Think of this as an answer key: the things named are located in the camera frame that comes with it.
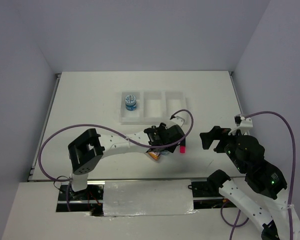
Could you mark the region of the pink highlighter with black cap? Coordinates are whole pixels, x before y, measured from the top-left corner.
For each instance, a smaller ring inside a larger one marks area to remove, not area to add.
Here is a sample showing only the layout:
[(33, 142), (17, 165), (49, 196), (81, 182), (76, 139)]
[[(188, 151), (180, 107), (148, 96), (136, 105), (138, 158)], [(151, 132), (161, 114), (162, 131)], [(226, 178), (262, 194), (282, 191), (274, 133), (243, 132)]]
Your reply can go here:
[(181, 154), (185, 154), (186, 153), (186, 141), (185, 140), (183, 140), (183, 141), (180, 142), (180, 144), (179, 144), (179, 152)]

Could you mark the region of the silver metal table rail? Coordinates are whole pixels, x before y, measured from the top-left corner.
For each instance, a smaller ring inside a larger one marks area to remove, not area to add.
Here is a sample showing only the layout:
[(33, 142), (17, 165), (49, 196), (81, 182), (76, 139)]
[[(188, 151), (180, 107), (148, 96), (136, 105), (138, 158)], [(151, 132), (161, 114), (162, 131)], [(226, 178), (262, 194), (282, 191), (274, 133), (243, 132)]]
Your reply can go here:
[[(88, 178), (88, 182), (107, 182), (107, 181), (172, 181), (172, 180), (190, 180), (190, 181), (205, 181), (208, 177), (168, 177), (168, 178), (112, 178), (112, 179), (96, 179), (96, 178)], [(27, 182), (47, 182), (52, 183), (54, 180), (50, 179), (32, 179), (28, 178)]]

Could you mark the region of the clear three-compartment plastic organizer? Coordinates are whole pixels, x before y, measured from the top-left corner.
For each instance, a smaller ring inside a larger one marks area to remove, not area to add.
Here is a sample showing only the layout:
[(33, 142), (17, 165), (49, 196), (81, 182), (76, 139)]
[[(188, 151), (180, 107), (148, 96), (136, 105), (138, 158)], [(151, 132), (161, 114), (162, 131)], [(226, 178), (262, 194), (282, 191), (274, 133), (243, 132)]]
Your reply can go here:
[[(129, 111), (125, 96), (135, 95), (137, 107)], [(186, 97), (182, 91), (126, 90), (116, 94), (118, 121), (122, 125), (150, 125), (167, 121), (173, 113), (186, 109)]]

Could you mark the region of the blue cleaning gel jar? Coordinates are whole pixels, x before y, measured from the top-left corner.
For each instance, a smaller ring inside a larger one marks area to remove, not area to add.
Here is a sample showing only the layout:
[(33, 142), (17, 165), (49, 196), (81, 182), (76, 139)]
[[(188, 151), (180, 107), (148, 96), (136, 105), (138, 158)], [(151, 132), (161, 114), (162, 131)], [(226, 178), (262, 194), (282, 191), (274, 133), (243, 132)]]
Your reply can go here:
[(137, 98), (133, 94), (128, 94), (124, 98), (125, 108), (128, 111), (134, 111), (137, 108)]
[(161, 151), (160, 154), (163, 156), (167, 156), (170, 154), (170, 152), (168, 150), (164, 150), (164, 151)]

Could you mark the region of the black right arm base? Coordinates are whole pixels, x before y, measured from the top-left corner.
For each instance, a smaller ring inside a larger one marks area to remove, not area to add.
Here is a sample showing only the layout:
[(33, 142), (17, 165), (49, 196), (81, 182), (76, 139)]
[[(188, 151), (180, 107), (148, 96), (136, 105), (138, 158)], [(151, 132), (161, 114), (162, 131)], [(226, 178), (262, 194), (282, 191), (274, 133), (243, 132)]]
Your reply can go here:
[(192, 181), (187, 188), (192, 192), (193, 208), (220, 209), (229, 200), (212, 189), (207, 181)]

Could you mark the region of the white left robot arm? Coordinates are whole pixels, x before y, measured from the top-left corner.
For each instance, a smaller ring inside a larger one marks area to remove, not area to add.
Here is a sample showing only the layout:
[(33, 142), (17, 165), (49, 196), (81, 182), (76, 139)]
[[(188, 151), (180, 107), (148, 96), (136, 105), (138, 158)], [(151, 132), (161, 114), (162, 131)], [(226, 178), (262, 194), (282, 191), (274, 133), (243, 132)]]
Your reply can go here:
[(101, 159), (127, 153), (173, 153), (185, 133), (178, 125), (160, 123), (143, 131), (120, 136), (101, 135), (90, 128), (68, 145), (72, 165), (70, 194), (81, 200), (88, 193), (88, 176)]

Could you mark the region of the white foil-covered front panel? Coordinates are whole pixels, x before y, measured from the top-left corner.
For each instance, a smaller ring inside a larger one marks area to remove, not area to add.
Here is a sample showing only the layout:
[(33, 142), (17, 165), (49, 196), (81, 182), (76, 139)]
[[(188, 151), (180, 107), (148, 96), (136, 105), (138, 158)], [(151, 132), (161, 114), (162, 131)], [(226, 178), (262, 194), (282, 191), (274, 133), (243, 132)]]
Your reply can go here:
[(108, 181), (103, 189), (103, 215), (107, 217), (177, 216), (196, 212), (191, 181)]

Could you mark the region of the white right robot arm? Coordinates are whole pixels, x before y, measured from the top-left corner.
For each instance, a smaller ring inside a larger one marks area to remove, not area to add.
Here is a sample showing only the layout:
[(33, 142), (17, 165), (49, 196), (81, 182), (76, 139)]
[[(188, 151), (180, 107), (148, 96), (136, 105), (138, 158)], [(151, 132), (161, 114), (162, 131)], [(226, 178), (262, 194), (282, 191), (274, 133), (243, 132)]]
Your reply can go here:
[(246, 183), (240, 189), (219, 169), (207, 178), (208, 192), (229, 199), (252, 221), (263, 240), (300, 240), (300, 219), (288, 202), (288, 184), (279, 168), (265, 160), (265, 148), (259, 141), (220, 126), (199, 136), (205, 150), (217, 141), (214, 151), (225, 153)]

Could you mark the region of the pink tube of coloured pens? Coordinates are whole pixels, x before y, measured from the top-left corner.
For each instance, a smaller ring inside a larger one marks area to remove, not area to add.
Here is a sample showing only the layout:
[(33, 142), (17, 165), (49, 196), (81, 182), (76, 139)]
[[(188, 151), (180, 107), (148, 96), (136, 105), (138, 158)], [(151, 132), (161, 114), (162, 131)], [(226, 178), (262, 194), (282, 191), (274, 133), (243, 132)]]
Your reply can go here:
[(152, 161), (159, 163), (161, 160), (161, 153), (160, 152), (153, 152), (153, 151), (147, 151), (145, 155)]

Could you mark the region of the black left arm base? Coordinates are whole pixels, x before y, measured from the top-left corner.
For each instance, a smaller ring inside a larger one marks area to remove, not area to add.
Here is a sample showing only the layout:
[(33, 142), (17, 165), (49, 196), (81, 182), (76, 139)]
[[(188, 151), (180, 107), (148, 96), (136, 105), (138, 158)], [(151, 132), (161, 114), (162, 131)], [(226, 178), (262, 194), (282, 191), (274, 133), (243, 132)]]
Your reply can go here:
[(53, 182), (58, 190), (56, 203), (57, 213), (85, 212), (90, 216), (101, 217), (103, 211), (103, 196), (105, 184), (88, 183), (87, 188), (75, 192), (68, 182)]

